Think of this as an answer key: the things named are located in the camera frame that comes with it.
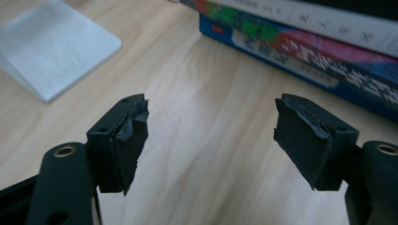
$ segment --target wood grain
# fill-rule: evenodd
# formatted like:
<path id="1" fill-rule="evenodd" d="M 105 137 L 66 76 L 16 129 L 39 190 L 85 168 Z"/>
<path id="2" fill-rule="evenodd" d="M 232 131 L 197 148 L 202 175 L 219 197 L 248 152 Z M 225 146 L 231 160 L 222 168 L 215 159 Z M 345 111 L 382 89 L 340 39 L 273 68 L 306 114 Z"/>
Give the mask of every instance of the wood grain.
<path id="1" fill-rule="evenodd" d="M 359 129 L 358 145 L 397 144 L 396 124 L 202 36 L 196 12 L 180 4 L 67 3 L 123 49 L 49 104 L 0 72 L 0 188 L 38 173 L 52 147 L 84 143 L 119 99 L 138 93 L 149 99 L 149 138 L 128 196 L 99 196 L 104 224 L 348 224 L 345 185 L 312 191 L 272 140 L 282 93 Z"/>

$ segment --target metal ring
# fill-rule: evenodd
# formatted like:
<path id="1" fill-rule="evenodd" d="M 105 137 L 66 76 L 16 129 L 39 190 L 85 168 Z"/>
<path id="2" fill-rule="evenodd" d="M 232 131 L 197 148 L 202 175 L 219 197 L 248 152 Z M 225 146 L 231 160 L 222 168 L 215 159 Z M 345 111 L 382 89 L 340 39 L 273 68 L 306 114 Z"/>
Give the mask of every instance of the metal ring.
<path id="1" fill-rule="evenodd" d="M 54 156 L 57 158 L 68 157 L 76 151 L 76 147 L 73 145 L 62 147 L 54 152 Z"/>
<path id="2" fill-rule="evenodd" d="M 390 146 L 390 145 L 386 145 L 386 144 L 378 144 L 375 147 L 378 151 L 390 155 L 390 156 L 398 156 L 398 148 Z"/>

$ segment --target screw hole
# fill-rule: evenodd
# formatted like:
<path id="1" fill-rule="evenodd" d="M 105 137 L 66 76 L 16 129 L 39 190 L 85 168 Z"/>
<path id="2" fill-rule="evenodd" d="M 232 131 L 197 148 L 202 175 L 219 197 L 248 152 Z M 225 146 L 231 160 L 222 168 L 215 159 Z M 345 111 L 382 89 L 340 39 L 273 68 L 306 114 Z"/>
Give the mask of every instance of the screw hole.
<path id="1" fill-rule="evenodd" d="M 76 148 L 74 146 L 67 146 L 60 148 L 55 151 L 54 156 L 57 158 L 63 158 L 63 157 L 68 157 L 72 155 L 76 151 Z"/>
<path id="2" fill-rule="evenodd" d="M 376 149 L 390 156 L 398 156 L 398 149 L 389 145 L 380 144 L 376 147 Z"/>
<path id="3" fill-rule="evenodd" d="M 52 213 L 47 220 L 48 224 L 55 225 L 55 224 L 62 224 L 66 222 L 69 218 L 69 213 L 66 211 L 56 211 Z"/>

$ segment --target stack of books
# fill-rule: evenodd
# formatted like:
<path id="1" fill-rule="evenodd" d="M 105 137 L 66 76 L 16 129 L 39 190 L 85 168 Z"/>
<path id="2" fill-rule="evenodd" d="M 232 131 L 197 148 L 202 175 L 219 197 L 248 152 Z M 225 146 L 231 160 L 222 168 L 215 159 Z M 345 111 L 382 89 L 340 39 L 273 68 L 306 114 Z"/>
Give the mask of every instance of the stack of books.
<path id="1" fill-rule="evenodd" d="M 180 2 L 199 12 L 204 35 L 398 122 L 398 4 Z"/>

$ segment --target white notepad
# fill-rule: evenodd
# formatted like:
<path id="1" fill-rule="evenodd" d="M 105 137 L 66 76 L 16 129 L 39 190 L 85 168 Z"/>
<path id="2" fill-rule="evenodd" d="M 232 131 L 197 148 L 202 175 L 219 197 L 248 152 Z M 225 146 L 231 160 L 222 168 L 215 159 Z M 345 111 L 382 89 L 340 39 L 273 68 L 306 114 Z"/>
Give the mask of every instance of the white notepad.
<path id="1" fill-rule="evenodd" d="M 52 0 L 0 27 L 0 68 L 48 102 L 121 46 L 118 37 Z"/>

